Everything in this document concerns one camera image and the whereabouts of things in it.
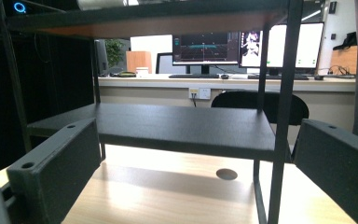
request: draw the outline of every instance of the shelf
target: shelf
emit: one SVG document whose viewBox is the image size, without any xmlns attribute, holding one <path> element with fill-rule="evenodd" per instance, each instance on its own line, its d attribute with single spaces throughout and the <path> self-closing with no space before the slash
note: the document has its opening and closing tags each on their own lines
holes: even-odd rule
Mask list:
<svg viewBox="0 0 358 224">
<path fill-rule="evenodd" d="M 7 18 L 12 31 L 114 38 L 262 30 L 286 18 L 285 0 L 199 0 Z"/>
<path fill-rule="evenodd" d="M 96 118 L 100 141 L 204 155 L 272 161 L 275 135 L 254 109 L 164 105 L 87 105 L 28 125 L 51 136 L 65 125 Z"/>
</svg>

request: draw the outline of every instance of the wooden desk surface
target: wooden desk surface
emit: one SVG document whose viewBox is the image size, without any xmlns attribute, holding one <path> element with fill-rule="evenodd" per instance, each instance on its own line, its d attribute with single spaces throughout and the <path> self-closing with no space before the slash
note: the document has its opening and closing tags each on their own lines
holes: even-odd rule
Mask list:
<svg viewBox="0 0 358 224">
<path fill-rule="evenodd" d="M 258 223 L 253 162 L 154 149 L 106 146 L 95 172 L 63 223 Z M 221 168 L 235 180 L 216 177 Z M 269 207 L 272 165 L 261 162 Z M 7 182 L 0 172 L 0 185 Z M 280 223 L 354 223 L 293 164 L 286 164 Z"/>
</svg>

